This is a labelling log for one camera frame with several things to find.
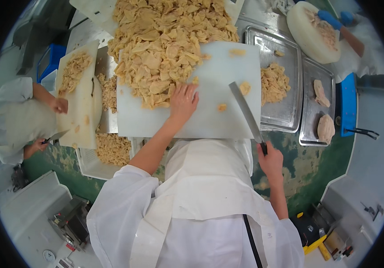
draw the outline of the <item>floor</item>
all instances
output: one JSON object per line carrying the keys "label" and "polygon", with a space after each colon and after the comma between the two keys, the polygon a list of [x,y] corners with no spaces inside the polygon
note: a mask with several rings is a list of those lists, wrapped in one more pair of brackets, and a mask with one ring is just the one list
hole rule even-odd
{"label": "floor", "polygon": [[[306,210],[311,203],[320,200],[327,183],[343,174],[348,166],[353,148],[354,136],[341,138],[338,132],[328,147],[304,147],[299,145],[297,133],[277,131],[263,132],[265,140],[272,142],[284,155],[284,190],[289,216]],[[269,199],[270,189],[267,178],[259,167],[255,143],[253,149],[254,189]],[[94,202],[104,180],[81,175],[75,151],[70,147],[49,145],[44,152],[35,153],[23,162],[30,180],[35,180],[49,170],[54,170],[61,184],[71,194]],[[154,176],[164,180],[165,167],[161,165]]]}

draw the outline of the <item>metal tray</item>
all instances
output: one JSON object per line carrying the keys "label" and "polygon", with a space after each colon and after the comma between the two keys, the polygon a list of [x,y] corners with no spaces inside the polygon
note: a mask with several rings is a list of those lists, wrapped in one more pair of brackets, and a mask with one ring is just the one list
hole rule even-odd
{"label": "metal tray", "polygon": [[[302,124],[299,134],[299,144],[305,146],[328,146],[326,142],[320,142],[317,135],[318,121],[324,114],[334,119],[336,107],[336,85],[334,74],[308,57],[303,57],[303,112]],[[330,101],[330,107],[324,107],[315,101],[314,80],[321,80],[324,94]]]}
{"label": "metal tray", "polygon": [[[260,67],[266,68],[277,62],[285,68],[291,89],[279,103],[266,103],[260,110],[260,130],[279,130],[294,133],[299,128],[302,113],[302,51],[290,38],[271,29],[245,29],[245,43],[259,46]],[[278,50],[284,56],[274,55]]]}

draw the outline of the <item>white work uniform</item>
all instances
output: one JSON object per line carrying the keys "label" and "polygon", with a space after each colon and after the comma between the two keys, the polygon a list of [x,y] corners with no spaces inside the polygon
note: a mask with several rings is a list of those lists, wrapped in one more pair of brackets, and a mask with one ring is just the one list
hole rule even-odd
{"label": "white work uniform", "polygon": [[56,133],[55,113],[32,97],[30,77],[17,78],[0,88],[0,161],[3,164],[22,163],[25,145]]}
{"label": "white work uniform", "polygon": [[253,190],[230,142],[177,142],[165,177],[127,165],[104,184],[87,216],[103,267],[256,267],[242,214],[264,267],[303,266],[297,229]]}

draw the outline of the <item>knife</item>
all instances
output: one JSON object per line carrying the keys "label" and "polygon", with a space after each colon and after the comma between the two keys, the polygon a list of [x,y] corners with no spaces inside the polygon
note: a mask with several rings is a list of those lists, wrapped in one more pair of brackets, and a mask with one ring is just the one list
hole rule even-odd
{"label": "knife", "polygon": [[262,138],[262,134],[260,134],[259,127],[257,126],[256,121],[254,120],[250,107],[248,107],[248,104],[245,101],[243,94],[239,90],[237,83],[236,82],[230,83],[229,88],[232,91],[233,96],[237,100],[241,111],[243,112],[243,115],[245,117],[245,120],[247,121],[248,127],[250,128],[253,134],[254,140],[260,144],[260,146],[262,147],[262,151],[264,152],[264,155],[267,155],[268,149],[266,148],[266,143]]}
{"label": "knife", "polygon": [[42,142],[42,144],[48,143],[50,140],[53,140],[53,141],[58,140],[60,137],[64,136],[64,134],[66,134],[68,131],[70,130],[65,130],[65,131],[55,133],[52,137],[46,138],[45,141]]}

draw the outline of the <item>sleeve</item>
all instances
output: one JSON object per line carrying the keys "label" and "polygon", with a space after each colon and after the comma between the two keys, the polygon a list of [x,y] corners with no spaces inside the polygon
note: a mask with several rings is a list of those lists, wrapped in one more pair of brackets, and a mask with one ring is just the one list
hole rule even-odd
{"label": "sleeve", "polygon": [[20,77],[9,81],[0,88],[0,108],[6,102],[24,102],[33,97],[33,80],[31,77]]}
{"label": "sleeve", "polygon": [[302,268],[305,254],[298,230],[293,222],[290,219],[280,220],[275,232],[278,267]]}
{"label": "sleeve", "polygon": [[24,149],[13,151],[8,145],[0,145],[0,161],[3,164],[16,165],[24,160]]}
{"label": "sleeve", "polygon": [[158,185],[157,178],[132,165],[104,184],[87,216],[89,238],[104,268],[129,267],[138,224]]}

